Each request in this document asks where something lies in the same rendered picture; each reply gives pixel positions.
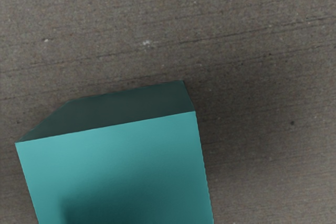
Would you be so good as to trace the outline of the teal block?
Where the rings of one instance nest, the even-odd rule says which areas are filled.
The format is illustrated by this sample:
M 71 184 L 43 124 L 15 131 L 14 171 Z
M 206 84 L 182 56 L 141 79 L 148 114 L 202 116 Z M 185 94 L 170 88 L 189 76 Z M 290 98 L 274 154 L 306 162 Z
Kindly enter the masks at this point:
M 183 81 L 68 101 L 15 147 L 38 224 L 214 224 Z

